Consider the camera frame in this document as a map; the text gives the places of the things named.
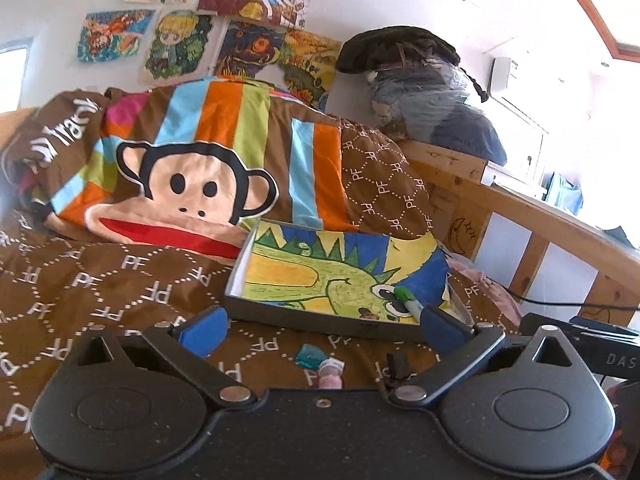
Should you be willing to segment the green cap marker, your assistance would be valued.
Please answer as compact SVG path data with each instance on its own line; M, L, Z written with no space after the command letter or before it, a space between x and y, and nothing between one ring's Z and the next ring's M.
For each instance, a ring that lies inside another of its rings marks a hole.
M394 294L416 322L420 322L423 306L413 293L407 287L397 286L394 288Z

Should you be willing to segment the black binder clip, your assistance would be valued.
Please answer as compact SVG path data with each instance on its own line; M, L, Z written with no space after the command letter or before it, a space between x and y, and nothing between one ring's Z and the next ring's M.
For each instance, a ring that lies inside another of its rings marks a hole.
M397 350L386 354L387 375L385 376L385 387L388 391L402 386L413 374L410 366L408 354L405 351Z

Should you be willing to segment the teal nail polish bottle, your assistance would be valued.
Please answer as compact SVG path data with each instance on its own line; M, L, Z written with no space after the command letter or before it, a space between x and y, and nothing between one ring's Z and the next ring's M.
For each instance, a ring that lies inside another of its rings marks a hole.
M318 370L320 365L328 359L328 356L313 344L303 344L296 354L294 363L305 370Z

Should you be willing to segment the pink cosmetic tube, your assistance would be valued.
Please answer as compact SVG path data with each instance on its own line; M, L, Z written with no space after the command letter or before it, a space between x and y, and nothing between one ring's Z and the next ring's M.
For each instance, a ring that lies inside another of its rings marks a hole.
M344 369L343 361L334 358L324 360L318 368L318 387L326 390L341 390Z

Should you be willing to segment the brown PF patterned duvet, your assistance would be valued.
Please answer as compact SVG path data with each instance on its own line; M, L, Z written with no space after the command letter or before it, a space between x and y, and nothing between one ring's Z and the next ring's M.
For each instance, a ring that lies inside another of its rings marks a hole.
M326 184L321 217L332 230L412 240L436 233L426 185L407 154L376 129L326 115L248 84L209 84L192 113L199 139L230 145L238 136L240 101L266 108L266 166L288 175L290 119L320 132ZM1 474L31 479L43 462L30 435L37 396L88 328L119 333L160 321L179 323L224 296L228 264L189 252L169 238L150 244L110 243L80 223L106 188L89 183L60 216L30 194L60 188L70 170L92 176L103 141L154 140L161 125L175 129L176 92L64 92L39 108L1 117Z

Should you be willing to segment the dinosaur painting paper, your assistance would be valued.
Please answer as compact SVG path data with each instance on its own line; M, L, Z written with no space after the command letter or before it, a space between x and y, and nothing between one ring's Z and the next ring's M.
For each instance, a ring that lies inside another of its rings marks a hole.
M424 307L446 299L449 266L433 235L414 240L322 231L262 220L238 260L242 299L366 321L416 324L396 298L407 287Z

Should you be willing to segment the grey metal tray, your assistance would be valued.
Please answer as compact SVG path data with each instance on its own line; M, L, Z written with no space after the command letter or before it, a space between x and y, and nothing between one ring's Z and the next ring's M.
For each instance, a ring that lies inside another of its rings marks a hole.
M235 320L293 330L423 342L465 336L451 269L431 236L322 231L269 220L248 234L222 305Z

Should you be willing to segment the blue hanging clothing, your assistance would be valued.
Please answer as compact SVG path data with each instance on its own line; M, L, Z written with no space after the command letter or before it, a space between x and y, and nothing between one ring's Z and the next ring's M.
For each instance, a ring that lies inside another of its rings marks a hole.
M584 204L584 194L579 183L573 184L562 174L552 174L544 201L559 210L577 216Z

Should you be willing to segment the striped monkey face pillow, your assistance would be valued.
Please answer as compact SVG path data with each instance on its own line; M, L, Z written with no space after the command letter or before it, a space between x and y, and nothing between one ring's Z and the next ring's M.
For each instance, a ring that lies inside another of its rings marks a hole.
M350 231L337 121L250 80L67 91L23 119L1 169L68 237L233 261L259 219Z

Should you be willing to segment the bagged bedding bundle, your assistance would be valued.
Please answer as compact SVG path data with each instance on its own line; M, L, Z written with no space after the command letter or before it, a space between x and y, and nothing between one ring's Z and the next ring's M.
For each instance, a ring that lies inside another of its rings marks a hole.
M368 73L378 128L503 166L508 161L495 127L480 109L488 93L461 67L439 55Z

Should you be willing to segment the white air conditioner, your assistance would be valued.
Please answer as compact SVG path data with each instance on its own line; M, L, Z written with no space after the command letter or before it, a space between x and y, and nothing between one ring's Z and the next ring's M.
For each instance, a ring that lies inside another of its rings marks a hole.
M506 56L492 61L489 95L539 127L544 127L547 121L546 90L544 75L535 63Z

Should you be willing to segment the blond character drawing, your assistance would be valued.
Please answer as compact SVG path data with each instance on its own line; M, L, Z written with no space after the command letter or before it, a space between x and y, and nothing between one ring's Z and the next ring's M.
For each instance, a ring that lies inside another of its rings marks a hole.
M213 57L215 28L213 15L192 10L165 13L154 30L140 84L167 86L205 77Z

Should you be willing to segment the orange landscape painting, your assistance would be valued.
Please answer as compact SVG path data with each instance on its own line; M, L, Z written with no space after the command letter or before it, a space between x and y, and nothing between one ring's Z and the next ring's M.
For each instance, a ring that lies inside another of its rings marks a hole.
M324 110L341 48L341 41L306 30L289 30L284 35L279 58L288 92L307 105Z

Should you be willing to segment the black fuzzy hat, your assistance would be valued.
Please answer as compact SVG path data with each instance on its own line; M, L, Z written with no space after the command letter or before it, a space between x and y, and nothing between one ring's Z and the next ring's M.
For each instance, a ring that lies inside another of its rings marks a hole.
M437 56L459 67L472 82L485 103L489 94L461 66L456 48L427 29L414 26L387 26L367 30L347 40L336 61L336 69L344 74L362 74L387 65L407 65L407 61L425 61Z

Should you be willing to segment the anime drawing lower left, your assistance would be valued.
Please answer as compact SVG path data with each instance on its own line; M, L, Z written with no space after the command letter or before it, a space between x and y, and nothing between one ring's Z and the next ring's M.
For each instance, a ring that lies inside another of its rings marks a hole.
M136 56L154 14L149 9L88 13L77 44L78 61L93 64Z

